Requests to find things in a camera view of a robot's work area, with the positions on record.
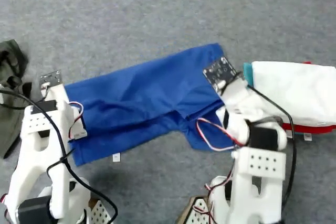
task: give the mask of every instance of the circuit board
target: circuit board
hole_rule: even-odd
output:
[[[220,90],[219,85],[224,86],[227,82],[230,82],[236,75],[236,70],[227,58],[223,56],[205,68],[203,74],[214,90],[218,92]]]

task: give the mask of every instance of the electrical wire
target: electrical wire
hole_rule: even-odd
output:
[[[215,188],[217,188],[218,186],[225,186],[231,179],[232,179],[232,175],[233,175],[233,169],[234,169],[234,166],[235,166],[235,161],[233,161],[233,164],[232,164],[232,167],[230,169],[230,172],[228,173],[227,177],[219,184],[213,186],[213,187],[209,187],[208,184],[205,184],[205,188],[208,190],[208,202],[207,202],[207,205],[209,205],[209,199],[210,199],[210,195],[211,193],[213,192],[213,190]],[[204,211],[203,209],[201,208],[198,208],[197,206],[193,206],[193,209],[198,212],[199,214],[201,215],[208,215],[209,217],[209,220],[208,220],[208,223],[211,224],[211,221],[214,223],[214,224],[217,224],[215,218],[213,217],[213,215],[211,214],[212,210],[213,210],[213,203],[211,203],[211,207],[210,207],[210,210],[209,211]]]
[[[69,104],[75,104],[75,105],[78,105],[80,106],[80,112],[79,112],[79,115],[75,118],[74,120],[74,123],[72,124],[72,126],[70,127],[69,129],[69,133],[68,133],[68,137],[69,139],[71,139],[71,129],[72,127],[74,126],[74,124],[82,117],[83,113],[84,113],[84,106],[83,104],[79,103],[79,102],[69,102]]]
[[[63,163],[64,160],[67,159],[67,158],[74,152],[74,150],[75,150],[75,149],[72,149],[70,152],[68,152],[67,155],[65,155],[64,157],[61,157],[61,158],[59,159],[59,161],[57,161],[57,162],[53,163],[52,165],[49,165],[49,166],[48,166],[48,168],[47,168],[47,170],[46,170],[46,173],[47,173],[47,175],[48,175],[49,178],[50,178],[50,175],[49,175],[49,171],[50,171],[50,169],[54,168],[56,165],[59,165],[59,164]]]
[[[40,100],[38,100],[38,102],[43,102],[47,98],[49,88],[50,88],[50,86],[47,87],[45,96],[42,97]],[[7,109],[11,109],[11,110],[24,110],[27,107],[27,106],[20,106],[20,107],[11,106],[11,105],[8,105],[8,104],[5,104],[5,103],[0,103],[0,106],[2,106],[4,108],[7,108]]]
[[[24,110],[27,107],[27,106],[22,106],[22,107],[10,106],[5,103],[0,103],[0,106],[7,108],[7,109],[11,109],[11,110]]]
[[[232,150],[234,149],[235,147],[234,146],[229,146],[229,147],[226,147],[226,148],[217,148],[217,147],[213,147],[211,145],[211,143],[209,142],[209,140],[206,138],[206,136],[204,135],[203,131],[201,130],[200,128],[200,125],[199,125],[199,121],[201,122],[205,122],[205,123],[208,123],[212,126],[215,126],[217,127],[218,129],[220,129],[225,135],[227,135],[235,144],[239,145],[239,146],[243,146],[243,144],[241,144],[240,142],[238,142],[238,140],[236,140],[234,137],[232,137],[227,131],[226,129],[224,129],[223,127],[221,127],[220,125],[218,124],[215,124],[211,121],[209,121],[208,119],[205,119],[205,118],[198,118],[196,120],[196,128],[197,128],[197,131],[198,133],[200,134],[201,138],[205,141],[205,143],[209,146],[210,149],[212,149],[213,151],[216,151],[216,152],[223,152],[223,151],[227,151],[227,150]]]
[[[47,86],[47,88],[46,88],[46,94],[44,95],[44,97],[42,97],[40,100],[38,100],[39,102],[43,102],[47,98],[47,95],[49,93],[49,89],[50,89],[50,86]]]
[[[3,196],[1,196],[0,198],[0,203],[2,204],[6,198],[7,194],[4,194]]]
[[[280,107],[274,101],[272,101],[267,96],[265,96],[264,94],[262,94],[260,91],[256,90],[251,85],[248,85],[248,88],[250,88],[251,90],[253,90],[254,92],[256,92],[259,96],[261,96],[266,101],[268,101],[269,103],[271,103],[272,105],[274,105],[276,108],[278,108],[289,119],[289,123],[290,123],[290,126],[291,126],[292,137],[293,137],[293,155],[292,155],[292,164],[291,164],[291,170],[290,170],[290,175],[289,175],[288,186],[287,186],[287,190],[286,190],[285,196],[284,196],[284,198],[282,200],[282,209],[284,209],[285,206],[286,206],[286,203],[288,201],[288,198],[290,196],[290,193],[292,191],[293,181],[294,181],[294,175],[295,175],[295,169],[296,169],[297,148],[296,148],[295,135],[294,135],[294,123],[293,123],[293,119],[292,119],[291,115],[286,110],[284,110],[282,107]]]
[[[60,148],[62,151],[62,163],[65,165],[65,167],[67,168],[68,172],[70,173],[70,175],[79,183],[81,184],[83,187],[85,187],[86,189],[88,189],[89,191],[93,192],[94,194],[96,194],[97,196],[103,198],[104,200],[106,200],[114,209],[114,215],[112,216],[112,218],[107,222],[107,224],[111,224],[116,217],[118,216],[118,208],[115,205],[115,203],[110,200],[105,194],[101,193],[100,191],[90,187],[89,185],[87,185],[85,182],[83,182],[78,176],[77,174],[71,169],[71,166],[67,160],[67,153],[65,150],[65,146],[62,140],[62,136],[60,134],[60,131],[57,127],[57,125],[54,123],[54,121],[51,119],[51,117],[47,114],[47,112],[45,110],[43,110],[36,102],[32,101],[31,99],[25,97],[24,95],[20,94],[20,93],[15,93],[13,91],[8,91],[8,90],[0,90],[0,93],[2,94],[9,94],[9,95],[13,95],[15,97],[18,98],[22,98],[25,101],[27,101],[29,104],[33,105],[34,107],[36,107],[44,116],[45,118],[50,122],[50,124],[53,126],[53,128],[55,129],[56,135],[58,137],[58,141],[60,144]]]

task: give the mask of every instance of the white tag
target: white tag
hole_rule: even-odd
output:
[[[303,139],[305,141],[313,141],[313,137],[312,137],[312,135],[310,133],[304,133],[303,134]]]
[[[288,138],[293,138],[292,131],[286,130],[286,134]]]
[[[120,153],[115,153],[112,155],[113,162],[120,162]]]

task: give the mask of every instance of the black cable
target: black cable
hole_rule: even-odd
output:
[[[90,187],[89,185],[87,185],[85,182],[83,182],[78,176],[77,174],[71,169],[71,166],[67,160],[67,153],[64,147],[64,143],[62,140],[62,136],[59,132],[59,129],[57,127],[57,125],[54,123],[54,121],[51,119],[51,117],[47,114],[47,112],[45,110],[43,110],[36,102],[32,101],[31,99],[25,97],[24,95],[20,94],[20,93],[15,93],[13,91],[8,91],[8,90],[0,90],[0,93],[2,94],[10,94],[13,95],[15,97],[19,97],[24,99],[25,101],[29,102],[31,105],[33,105],[34,107],[36,107],[44,116],[45,118],[50,122],[50,124],[53,126],[53,128],[55,129],[55,132],[57,134],[58,137],[58,141],[60,144],[60,148],[62,151],[62,158],[64,159],[62,161],[62,163],[64,163],[64,165],[66,166],[68,172],[70,173],[70,175],[78,182],[80,183],[83,187],[85,187],[86,189],[90,190],[91,192],[93,192],[94,194],[96,194],[97,196],[103,198],[104,200],[106,200],[114,209],[114,215],[112,216],[112,218],[107,222],[107,224],[111,224],[116,217],[118,216],[118,208],[117,206],[114,204],[114,202],[112,200],[110,200],[105,194],[101,193],[100,191]]]
[[[268,101],[269,103],[273,104],[282,113],[284,113],[288,117],[288,119],[289,119],[289,123],[290,123],[290,127],[291,127],[291,132],[292,132],[292,137],[293,137],[293,156],[292,156],[292,165],[291,165],[291,170],[290,170],[290,175],[289,175],[288,187],[287,187],[286,194],[285,194],[285,196],[284,196],[284,198],[282,200],[282,209],[284,209],[285,205],[286,205],[286,203],[288,201],[288,198],[290,196],[290,193],[292,191],[293,181],[294,181],[294,175],[295,175],[295,168],[296,168],[297,149],[296,149],[296,142],[295,142],[295,135],[294,135],[294,123],[293,123],[293,119],[292,119],[292,117],[290,116],[290,114],[286,110],[284,110],[282,107],[280,107],[274,101],[272,101],[267,96],[265,96],[264,94],[262,94],[261,92],[259,92],[258,90],[256,90],[251,85],[247,85],[247,86],[251,90],[253,90],[254,92],[256,92],[259,96],[261,96],[262,98],[264,98],[266,101]]]
[[[50,86],[47,87],[46,95],[44,97],[42,97],[40,100],[38,100],[38,102],[43,102],[47,98],[49,88],[50,88]],[[4,108],[7,108],[7,109],[11,109],[11,110],[24,110],[27,107],[27,106],[21,106],[21,107],[10,106],[10,105],[5,104],[5,103],[0,103],[0,106],[2,106]]]
[[[53,167],[55,167],[56,165],[59,165],[61,163],[64,163],[64,161],[74,152],[75,149],[72,149],[70,152],[68,152],[67,155],[65,155],[64,157],[61,157],[59,159],[59,161],[53,163],[52,165],[49,165],[47,170],[46,170],[46,173],[48,175],[48,177],[50,178],[50,175],[49,175],[49,170],[52,169]]]
[[[4,103],[0,103],[0,106],[7,108],[7,109],[11,109],[11,110],[24,110],[27,107],[27,106],[23,106],[23,107],[10,106]]]

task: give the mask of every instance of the blue fabric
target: blue fabric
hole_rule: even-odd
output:
[[[223,103],[202,70],[223,54],[219,44],[210,44],[66,86],[70,101],[85,108],[88,137],[70,141],[76,165],[170,131],[183,132],[192,148],[208,150],[195,120],[204,116],[219,123],[214,112]],[[213,145],[232,145],[215,127],[202,129]]]

